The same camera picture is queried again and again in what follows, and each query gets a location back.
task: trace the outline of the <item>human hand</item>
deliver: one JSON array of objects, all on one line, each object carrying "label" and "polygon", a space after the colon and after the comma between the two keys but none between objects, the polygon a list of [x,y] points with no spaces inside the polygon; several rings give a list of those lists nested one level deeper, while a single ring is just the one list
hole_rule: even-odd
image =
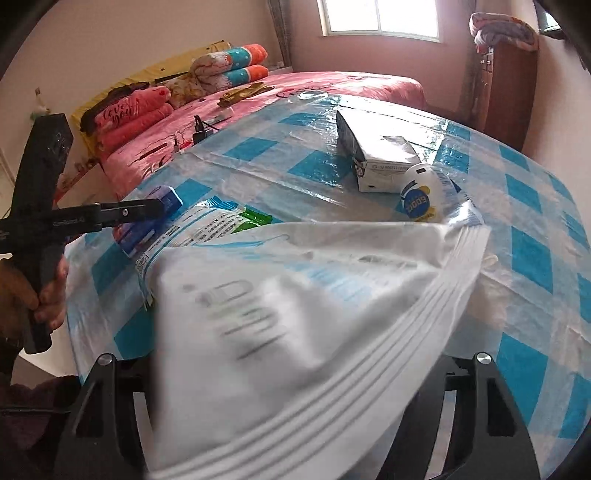
[{"label": "human hand", "polygon": [[39,296],[25,276],[10,260],[0,260],[0,336],[20,340],[22,336],[22,310],[35,312],[35,320],[45,323],[52,332],[66,319],[66,278],[68,262],[62,257],[56,267],[54,280]]}]

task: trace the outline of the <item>window frame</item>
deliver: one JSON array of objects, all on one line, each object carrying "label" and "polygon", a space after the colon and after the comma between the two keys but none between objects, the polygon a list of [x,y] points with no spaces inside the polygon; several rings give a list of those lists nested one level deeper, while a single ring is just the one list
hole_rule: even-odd
[{"label": "window frame", "polygon": [[441,41],[441,28],[439,22],[439,9],[437,7],[437,0],[434,0],[435,4],[435,15],[437,17],[437,37],[428,37],[426,35],[417,35],[412,33],[404,33],[404,32],[389,32],[382,30],[382,20],[379,16],[379,4],[378,0],[374,0],[375,3],[375,11],[378,16],[378,29],[377,30],[345,30],[345,31],[336,31],[333,32],[330,28],[330,17],[329,17],[329,9],[326,5],[326,0],[318,0],[318,4],[321,10],[321,17],[322,17],[322,27],[323,27],[323,34],[325,37],[332,37],[338,35],[380,35],[384,37],[399,37],[399,38],[412,38],[414,40],[424,40],[430,41],[433,43],[442,43]]}]

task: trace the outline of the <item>window sill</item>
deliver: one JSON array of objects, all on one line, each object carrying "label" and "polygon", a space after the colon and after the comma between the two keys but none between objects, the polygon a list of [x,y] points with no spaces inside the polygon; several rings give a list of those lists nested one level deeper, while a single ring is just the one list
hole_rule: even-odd
[{"label": "window sill", "polygon": [[342,31],[342,32],[327,32],[324,33],[323,37],[343,37],[351,35],[372,35],[374,37],[398,37],[398,38],[410,38],[412,40],[423,40],[431,43],[442,43],[440,37],[425,37],[423,35],[413,35],[410,33],[390,33],[390,32],[379,32],[379,31]]}]

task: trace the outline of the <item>brown dresser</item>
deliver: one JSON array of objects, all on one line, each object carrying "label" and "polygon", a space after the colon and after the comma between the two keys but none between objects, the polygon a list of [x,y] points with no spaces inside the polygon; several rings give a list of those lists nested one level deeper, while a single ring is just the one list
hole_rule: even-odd
[{"label": "brown dresser", "polygon": [[480,57],[472,128],[521,151],[530,125],[538,53],[508,43]]}]

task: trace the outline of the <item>finger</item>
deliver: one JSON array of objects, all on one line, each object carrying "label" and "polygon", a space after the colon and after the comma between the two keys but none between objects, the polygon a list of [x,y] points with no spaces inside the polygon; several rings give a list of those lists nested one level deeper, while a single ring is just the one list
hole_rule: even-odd
[{"label": "finger", "polygon": [[0,260],[0,288],[10,292],[30,310],[35,310],[39,306],[37,293],[25,275],[8,259]]},{"label": "finger", "polygon": [[64,306],[62,308],[62,310],[60,311],[60,313],[52,321],[50,321],[48,323],[50,330],[51,331],[57,330],[59,327],[61,327],[64,324],[65,319],[66,319],[66,307]]},{"label": "finger", "polygon": [[41,290],[39,295],[41,303],[59,303],[66,298],[66,279],[69,270],[70,266],[67,260],[62,257],[56,267],[55,279]]},{"label": "finger", "polygon": [[63,302],[41,305],[37,310],[35,310],[35,320],[38,323],[50,322],[55,319],[63,309]]}]

